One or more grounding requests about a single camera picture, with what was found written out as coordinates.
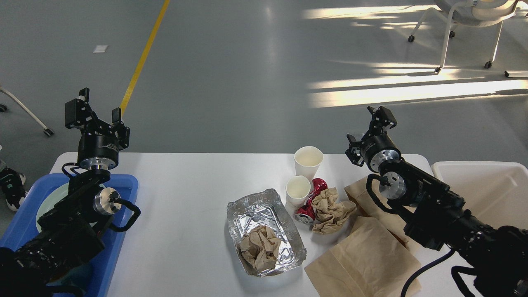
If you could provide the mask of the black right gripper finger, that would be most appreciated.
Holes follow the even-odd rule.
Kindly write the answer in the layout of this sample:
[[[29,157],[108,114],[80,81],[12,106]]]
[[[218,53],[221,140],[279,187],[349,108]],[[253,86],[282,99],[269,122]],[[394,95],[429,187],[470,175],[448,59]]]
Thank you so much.
[[[356,140],[351,134],[346,135],[349,141],[349,147],[345,151],[345,155],[349,158],[350,162],[358,167],[362,167],[364,164],[364,158],[361,154],[361,147],[363,145],[362,140]]]
[[[368,106],[367,109],[372,116],[367,131],[367,138],[388,137],[388,130],[398,124],[392,111],[384,106],[377,108]]]

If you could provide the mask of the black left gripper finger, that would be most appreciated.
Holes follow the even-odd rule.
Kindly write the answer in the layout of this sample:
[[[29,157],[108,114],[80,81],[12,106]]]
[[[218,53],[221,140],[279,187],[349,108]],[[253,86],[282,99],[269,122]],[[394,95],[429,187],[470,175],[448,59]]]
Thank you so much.
[[[124,124],[121,118],[120,107],[113,109],[111,121],[110,132],[117,139],[118,150],[127,149],[130,146],[130,128]]]
[[[89,104],[90,89],[79,91],[76,98],[65,103],[64,126],[78,129],[83,134],[107,135],[108,124],[100,120]]]

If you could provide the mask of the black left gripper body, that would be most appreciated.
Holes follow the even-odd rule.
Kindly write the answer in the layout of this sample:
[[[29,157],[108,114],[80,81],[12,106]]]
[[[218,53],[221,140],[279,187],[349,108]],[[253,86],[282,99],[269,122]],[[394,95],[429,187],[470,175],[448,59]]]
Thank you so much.
[[[77,163],[81,168],[90,170],[101,167],[111,170],[119,164],[118,155],[118,137],[115,133],[81,132],[77,158]]]

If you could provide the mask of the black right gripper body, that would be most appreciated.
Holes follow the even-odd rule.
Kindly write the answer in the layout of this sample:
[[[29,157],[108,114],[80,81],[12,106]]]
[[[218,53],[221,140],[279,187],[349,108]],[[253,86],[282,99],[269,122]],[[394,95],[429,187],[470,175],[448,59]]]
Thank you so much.
[[[386,161],[401,159],[400,150],[387,134],[365,135],[361,141],[361,157],[372,172],[379,173]]]

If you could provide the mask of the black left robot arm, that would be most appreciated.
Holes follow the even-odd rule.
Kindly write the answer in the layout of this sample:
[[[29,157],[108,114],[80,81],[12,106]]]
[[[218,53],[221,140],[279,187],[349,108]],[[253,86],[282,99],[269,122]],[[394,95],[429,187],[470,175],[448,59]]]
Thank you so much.
[[[1,248],[2,297],[82,297],[79,286],[51,282],[102,252],[107,231],[128,231],[140,216],[139,207],[104,186],[119,164],[119,152],[130,144],[130,128],[118,107],[111,123],[100,120],[89,105],[89,94],[84,88],[65,105],[66,128],[81,133],[77,162],[62,167],[67,194],[38,219],[41,231],[36,237],[17,250]]]

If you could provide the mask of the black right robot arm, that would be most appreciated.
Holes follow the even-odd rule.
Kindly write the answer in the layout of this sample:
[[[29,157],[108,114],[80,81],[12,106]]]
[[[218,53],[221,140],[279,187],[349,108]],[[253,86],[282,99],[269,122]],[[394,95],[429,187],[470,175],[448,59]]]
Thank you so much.
[[[368,107],[372,119],[365,135],[356,140],[347,135],[345,154],[359,167],[367,164],[366,190],[379,209],[398,215],[404,233],[425,248],[450,251],[413,273],[405,282],[401,296],[411,283],[428,269],[456,252],[468,267],[453,266],[451,276],[465,297],[472,297],[461,275],[473,275],[474,287],[484,297],[526,297],[528,278],[527,231],[513,226],[498,229],[478,220],[463,209],[465,200],[450,186],[407,162],[388,136],[397,125],[390,109]]]

